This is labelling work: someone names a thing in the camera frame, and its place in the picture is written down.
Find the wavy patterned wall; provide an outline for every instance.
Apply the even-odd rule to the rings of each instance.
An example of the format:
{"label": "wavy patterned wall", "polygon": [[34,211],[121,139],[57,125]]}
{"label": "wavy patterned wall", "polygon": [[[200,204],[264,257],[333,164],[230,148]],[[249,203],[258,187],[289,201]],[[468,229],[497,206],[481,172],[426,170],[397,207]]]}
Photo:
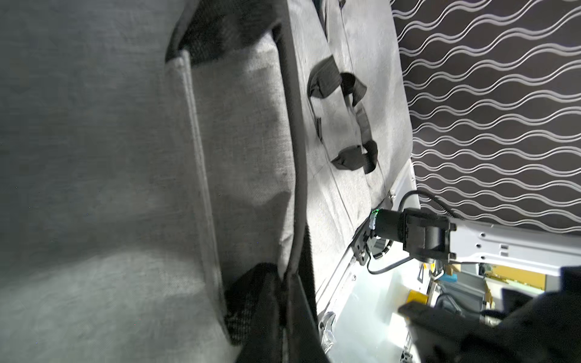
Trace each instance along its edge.
{"label": "wavy patterned wall", "polygon": [[473,220],[581,232],[581,1],[392,11],[418,187]]}

